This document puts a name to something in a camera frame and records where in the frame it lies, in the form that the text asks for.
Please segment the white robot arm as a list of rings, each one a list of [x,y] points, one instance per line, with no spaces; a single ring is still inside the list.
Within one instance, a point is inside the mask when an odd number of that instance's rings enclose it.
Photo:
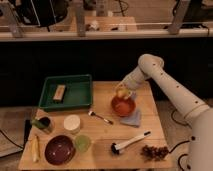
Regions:
[[[115,92],[127,99],[142,83],[152,78],[191,126],[186,171],[213,171],[213,107],[167,74],[162,58],[143,54],[137,67],[116,86]]]

